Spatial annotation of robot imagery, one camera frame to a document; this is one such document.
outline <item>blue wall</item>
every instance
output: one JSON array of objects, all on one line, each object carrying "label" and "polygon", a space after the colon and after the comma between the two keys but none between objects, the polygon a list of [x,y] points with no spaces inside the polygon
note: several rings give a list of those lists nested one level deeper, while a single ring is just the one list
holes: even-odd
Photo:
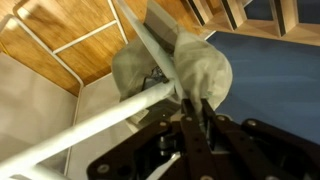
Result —
[{"label": "blue wall", "polygon": [[217,112],[257,118],[320,144],[320,47],[216,33],[208,39],[233,68]]},{"label": "blue wall", "polygon": [[[301,23],[320,24],[319,0],[298,0],[297,4]],[[253,0],[245,11],[248,19],[273,19],[269,0]]]}]

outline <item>white metal rod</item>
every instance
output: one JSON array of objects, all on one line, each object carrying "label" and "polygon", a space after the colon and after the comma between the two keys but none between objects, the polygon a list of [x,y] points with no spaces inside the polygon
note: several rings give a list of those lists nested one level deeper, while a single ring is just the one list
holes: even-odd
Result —
[{"label": "white metal rod", "polygon": [[121,10],[123,11],[126,18],[129,20],[133,29],[140,37],[143,44],[146,46],[154,60],[157,62],[163,73],[170,79],[175,80],[176,92],[181,99],[185,96],[183,88],[178,78],[178,74],[174,68],[173,62],[168,54],[162,49],[158,42],[154,39],[151,33],[144,27],[136,15],[131,11],[128,5],[123,0],[117,0]]},{"label": "white metal rod", "polygon": [[67,48],[69,48],[70,46],[73,46],[73,45],[81,42],[82,40],[87,39],[88,37],[91,37],[91,36],[97,34],[98,32],[100,32],[100,31],[102,31],[102,30],[104,30],[104,29],[107,29],[108,27],[110,27],[110,26],[112,26],[112,25],[114,25],[114,24],[116,24],[116,23],[117,23],[117,21],[116,21],[116,20],[113,20],[113,21],[109,22],[108,24],[105,24],[105,25],[103,25],[103,26],[101,26],[101,27],[99,27],[99,28],[91,31],[91,32],[89,32],[88,34],[85,34],[85,35],[83,35],[83,36],[81,36],[81,37],[79,37],[79,38],[77,38],[77,39],[69,42],[68,44],[66,44],[66,45],[64,45],[64,46],[59,47],[58,49],[56,49],[56,50],[53,51],[53,54],[58,54],[59,52],[65,50],[65,49],[67,49]]},{"label": "white metal rod", "polygon": [[[79,112],[79,107],[80,107],[80,102],[81,102],[81,98],[82,98],[82,90],[84,87],[80,87],[79,89],[79,94],[78,94],[78,99],[77,99],[77,105],[76,105],[76,109],[73,115],[73,122],[72,122],[72,126],[74,126],[77,123],[77,119],[78,119],[78,112]],[[72,147],[70,147],[68,149],[67,152],[67,158],[66,158],[66,164],[64,166],[64,171],[63,174],[66,176],[68,174],[68,170],[69,170],[69,163],[70,163],[70,157],[71,157],[71,149]]]},{"label": "white metal rod", "polygon": [[81,78],[66,63],[64,63],[57,55],[53,54],[51,49],[44,42],[42,42],[41,39],[37,35],[35,35],[22,21],[20,21],[20,19],[18,19],[17,17],[15,17],[11,14],[7,15],[6,17],[16,21],[18,23],[18,25],[22,29],[24,29],[44,50],[46,50],[56,61],[58,61],[58,63],[61,66],[63,66],[73,77],[75,77],[80,84],[80,88],[82,88],[84,86]]},{"label": "white metal rod", "polygon": [[34,165],[32,168],[27,169],[20,174],[32,180],[70,180],[70,178],[67,178],[59,172],[39,164]]},{"label": "white metal rod", "polygon": [[112,3],[111,0],[108,0],[108,3],[109,3],[109,6],[110,6],[110,9],[111,9],[112,14],[113,14],[114,18],[115,18],[116,21],[117,21],[117,25],[118,25],[118,28],[119,28],[119,30],[120,30],[121,36],[122,36],[124,42],[125,42],[126,44],[128,44],[128,39],[127,39],[127,37],[126,37],[126,34],[124,33],[123,27],[122,27],[121,22],[120,22],[120,20],[119,20],[118,14],[117,14],[117,12],[116,12],[116,10],[115,10],[115,8],[114,8],[114,5],[113,5],[113,3]]},{"label": "white metal rod", "polygon": [[174,81],[158,84],[104,112],[39,143],[0,164],[0,179],[8,178],[44,159],[99,133],[174,93]]}]

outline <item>gray cloth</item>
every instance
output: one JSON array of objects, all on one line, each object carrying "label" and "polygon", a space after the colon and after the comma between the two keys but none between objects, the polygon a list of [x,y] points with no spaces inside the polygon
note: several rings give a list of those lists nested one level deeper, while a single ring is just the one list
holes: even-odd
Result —
[{"label": "gray cloth", "polygon": [[[212,108],[216,109],[226,97],[232,82],[232,71],[226,57],[206,41],[179,26],[152,0],[148,1],[144,25],[172,57],[181,85],[196,110],[200,112],[201,98],[207,98]],[[112,71],[121,100],[139,93],[145,77],[149,77],[155,67],[156,62],[139,38],[120,50],[113,58]],[[166,101],[166,105],[162,102],[163,107],[172,107],[170,114],[177,110],[175,105],[170,101]]]}]

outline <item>screw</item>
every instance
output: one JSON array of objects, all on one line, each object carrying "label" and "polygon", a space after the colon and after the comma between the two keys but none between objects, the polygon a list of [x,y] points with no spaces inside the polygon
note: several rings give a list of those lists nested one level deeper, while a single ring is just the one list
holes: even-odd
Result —
[{"label": "screw", "polygon": [[97,172],[100,174],[105,174],[109,171],[110,166],[108,164],[101,164],[98,169]]},{"label": "screw", "polygon": [[267,176],[266,180],[280,180],[280,179],[275,176]]},{"label": "screw", "polygon": [[167,125],[167,123],[166,123],[166,122],[164,122],[164,121],[161,121],[159,125],[160,125],[160,126],[166,126],[166,125]]},{"label": "screw", "polygon": [[226,118],[225,118],[224,116],[218,116],[218,119],[219,119],[220,121],[226,120]]},{"label": "screw", "polygon": [[257,125],[257,123],[254,120],[249,120],[248,124],[251,125],[251,126],[256,126]]},{"label": "screw", "polygon": [[188,116],[188,117],[186,117],[186,120],[187,121],[192,121],[192,118]]},{"label": "screw", "polygon": [[213,180],[213,178],[208,175],[203,175],[203,176],[201,176],[200,180]]}]

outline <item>white wall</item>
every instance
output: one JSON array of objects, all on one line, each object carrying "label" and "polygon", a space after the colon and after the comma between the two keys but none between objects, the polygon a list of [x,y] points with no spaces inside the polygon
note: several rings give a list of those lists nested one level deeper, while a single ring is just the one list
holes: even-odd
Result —
[{"label": "white wall", "polygon": [[[119,91],[109,74],[86,86],[82,91],[77,123],[118,104]],[[68,177],[87,180],[89,164],[132,135],[125,122],[120,122],[72,147]]]},{"label": "white wall", "polygon": [[[0,161],[71,126],[77,98],[0,53]],[[63,169],[66,153],[43,164]]]}]

